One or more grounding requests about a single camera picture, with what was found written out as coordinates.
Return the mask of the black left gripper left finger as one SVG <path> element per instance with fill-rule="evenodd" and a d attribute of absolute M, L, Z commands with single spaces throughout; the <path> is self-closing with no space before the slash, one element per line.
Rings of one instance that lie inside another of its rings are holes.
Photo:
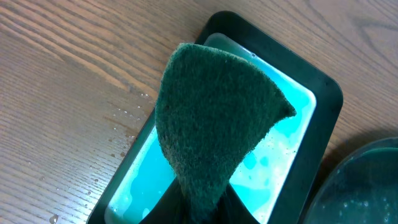
<path fill-rule="evenodd" d="M 139 224 L 184 224 L 186 201 L 177 179 L 169 185 L 155 207 Z"/>

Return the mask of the green yellow scrub sponge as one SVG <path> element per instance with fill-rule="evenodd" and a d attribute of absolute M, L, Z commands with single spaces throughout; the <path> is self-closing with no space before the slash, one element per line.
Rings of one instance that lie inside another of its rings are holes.
<path fill-rule="evenodd" d="M 294 107 L 251 62 L 182 43 L 162 77 L 155 125 L 163 155 L 188 203 L 188 218 L 209 220 L 244 157 Z"/>

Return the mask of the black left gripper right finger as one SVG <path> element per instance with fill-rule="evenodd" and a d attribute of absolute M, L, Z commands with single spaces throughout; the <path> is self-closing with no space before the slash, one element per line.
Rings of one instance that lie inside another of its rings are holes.
<path fill-rule="evenodd" d="M 237 193 L 228 184 L 218 202 L 217 223 L 221 224 L 259 224 L 242 203 Z"/>

